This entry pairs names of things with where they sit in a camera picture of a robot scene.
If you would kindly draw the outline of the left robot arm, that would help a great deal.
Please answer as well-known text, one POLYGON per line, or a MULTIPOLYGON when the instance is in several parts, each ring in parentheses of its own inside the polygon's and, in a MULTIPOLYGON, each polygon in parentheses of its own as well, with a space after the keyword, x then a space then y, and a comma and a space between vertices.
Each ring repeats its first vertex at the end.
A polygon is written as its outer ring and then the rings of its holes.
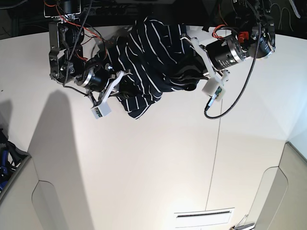
POLYGON ((192 53, 186 55, 173 76, 179 81, 209 79, 215 74, 223 76, 227 68, 247 59, 266 58, 275 52, 275 23, 268 0, 235 0, 232 2, 234 18, 214 28, 216 40, 207 45, 192 44, 197 36, 183 34, 192 53))

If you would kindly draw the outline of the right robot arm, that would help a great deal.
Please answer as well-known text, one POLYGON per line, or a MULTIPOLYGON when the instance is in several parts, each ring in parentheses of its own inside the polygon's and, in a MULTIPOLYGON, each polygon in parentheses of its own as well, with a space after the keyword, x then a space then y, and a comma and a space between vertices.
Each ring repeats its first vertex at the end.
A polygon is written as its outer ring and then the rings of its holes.
POLYGON ((108 57, 113 41, 106 40, 87 19, 95 14, 93 0, 46 0, 44 16, 48 24, 50 78, 66 89, 89 98, 94 106, 103 99, 128 99, 137 94, 108 57))

